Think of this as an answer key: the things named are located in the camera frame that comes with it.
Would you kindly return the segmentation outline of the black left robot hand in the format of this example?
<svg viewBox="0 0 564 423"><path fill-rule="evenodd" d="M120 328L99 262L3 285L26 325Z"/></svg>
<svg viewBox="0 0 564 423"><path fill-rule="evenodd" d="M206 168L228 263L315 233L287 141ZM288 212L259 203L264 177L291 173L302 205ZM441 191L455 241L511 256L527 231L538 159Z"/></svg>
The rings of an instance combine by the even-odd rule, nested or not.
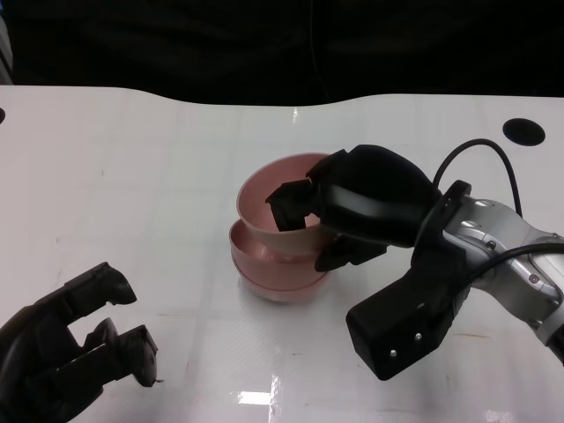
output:
<svg viewBox="0 0 564 423"><path fill-rule="evenodd" d="M101 263L15 314L1 329L1 420L68 422L129 375L151 388L158 347L144 325L119 333L106 318L83 344L69 329L107 304L136 299L121 272Z"/></svg>

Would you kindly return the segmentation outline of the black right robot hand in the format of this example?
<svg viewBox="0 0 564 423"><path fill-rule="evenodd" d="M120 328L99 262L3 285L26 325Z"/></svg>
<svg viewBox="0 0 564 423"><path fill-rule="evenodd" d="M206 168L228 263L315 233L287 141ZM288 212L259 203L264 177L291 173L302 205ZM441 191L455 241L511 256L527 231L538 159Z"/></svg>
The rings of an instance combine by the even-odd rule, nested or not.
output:
<svg viewBox="0 0 564 423"><path fill-rule="evenodd" d="M332 271L411 248L441 196L416 165L378 145L340 150L312 166L302 180L285 182L267 198L278 230L305 228L313 214L334 238L315 260Z"/></svg>

